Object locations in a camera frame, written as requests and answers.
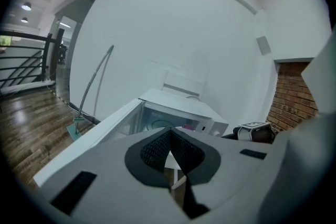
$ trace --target black metal railing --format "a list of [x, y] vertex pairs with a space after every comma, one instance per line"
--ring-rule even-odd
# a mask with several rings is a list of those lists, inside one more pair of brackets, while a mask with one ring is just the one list
[[[59, 29], [56, 39], [53, 39], [51, 37], [51, 34], [49, 34], [47, 37], [42, 37], [42, 36], [36, 36], [36, 35], [25, 34], [25, 33], [20, 33], [20, 32], [0, 30], [0, 36], [21, 37], [21, 38], [40, 40], [40, 41], [45, 42], [44, 48], [36, 48], [36, 47], [30, 47], [30, 46], [16, 46], [16, 45], [10, 45], [10, 46], [0, 45], [0, 48], [5, 47], [7, 50], [10, 48], [39, 50], [38, 52], [34, 53], [32, 56], [8, 56], [8, 57], [0, 56], [0, 60], [1, 59], [27, 59], [23, 63], [21, 63], [21, 65], [18, 67], [0, 68], [0, 71], [12, 70], [12, 69], [14, 70], [7, 78], [0, 79], [0, 82], [2, 82], [0, 89], [5, 86], [7, 81], [11, 81], [11, 83], [8, 86], [12, 86], [17, 80], [19, 80], [19, 82], [17, 83], [18, 85], [18, 84], [21, 84], [26, 78], [33, 78], [33, 77], [39, 78], [38, 81], [45, 81], [46, 80], [46, 69], [47, 69], [47, 56], [48, 56], [48, 50], [49, 50], [50, 43], [54, 43], [55, 45], [53, 47], [53, 51], [50, 57], [49, 73], [51, 74], [50, 79], [56, 80], [58, 50], [61, 45], [63, 33], [64, 33], [64, 30]], [[41, 69], [41, 73], [31, 75], [31, 73], [34, 72], [36, 69]]]

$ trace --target black rectangular slot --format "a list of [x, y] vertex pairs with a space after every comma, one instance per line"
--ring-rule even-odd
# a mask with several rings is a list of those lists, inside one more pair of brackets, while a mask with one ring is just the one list
[[80, 172], [51, 202], [58, 210], [69, 215], [88, 190], [97, 175]]
[[242, 150], [240, 153], [243, 155], [249, 156], [249, 157], [257, 158], [257, 159], [264, 159], [267, 155], [267, 153], [252, 151], [252, 150]]

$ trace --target metal pole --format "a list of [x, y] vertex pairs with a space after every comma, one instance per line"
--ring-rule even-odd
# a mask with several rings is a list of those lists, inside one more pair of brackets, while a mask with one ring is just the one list
[[[80, 107], [79, 107], [78, 115], [77, 115], [78, 118], [80, 117], [80, 115], [81, 115], [81, 113], [82, 113], [82, 108], [83, 108], [83, 105], [84, 105], [84, 101], [85, 101], [86, 95], [87, 95], [88, 92], [89, 92], [89, 89], [90, 89], [90, 87], [91, 87], [91, 84], [93, 83], [94, 78], [96, 77], [96, 75], [97, 75], [97, 73], [98, 73], [98, 71], [99, 71], [101, 65], [103, 64], [105, 58], [107, 57], [107, 55], [109, 55], [110, 53], [112, 53], [113, 48], [114, 48], [114, 45], [112, 45], [112, 46], [108, 49], [108, 51], [107, 51], [106, 54], [104, 55], [103, 59], [101, 59], [99, 65], [97, 66], [97, 69], [96, 69], [95, 72], [93, 73], [92, 78], [90, 79], [89, 84], [88, 84], [88, 86], [86, 87], [85, 93], [84, 93], [83, 98], [82, 98], [82, 102], [80, 103]], [[75, 128], [75, 133], [76, 133], [76, 134], [77, 134], [77, 131], [78, 131], [78, 122], [76, 123], [76, 128]]]

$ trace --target railing post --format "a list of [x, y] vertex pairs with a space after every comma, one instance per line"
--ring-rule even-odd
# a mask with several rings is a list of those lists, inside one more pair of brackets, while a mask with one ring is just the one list
[[57, 34], [57, 37], [56, 37], [56, 41], [55, 41], [55, 44], [54, 44], [54, 47], [53, 47], [53, 52], [51, 54], [49, 73], [50, 73], [50, 79], [54, 80], [54, 81], [56, 81], [58, 50], [59, 50], [59, 46], [61, 45], [61, 42], [62, 42], [63, 33], [64, 33], [64, 29], [59, 28], [58, 29], [58, 34]]
[[41, 81], [46, 80], [47, 56], [52, 34], [49, 34], [43, 49]]

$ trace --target green base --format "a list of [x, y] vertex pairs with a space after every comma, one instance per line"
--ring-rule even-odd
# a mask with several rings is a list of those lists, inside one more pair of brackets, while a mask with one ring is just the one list
[[75, 133], [76, 131], [76, 126], [74, 124], [70, 125], [67, 127], [68, 133], [70, 134], [71, 138], [76, 141], [78, 138], [80, 138], [82, 135], [81, 133], [77, 130], [77, 133]]

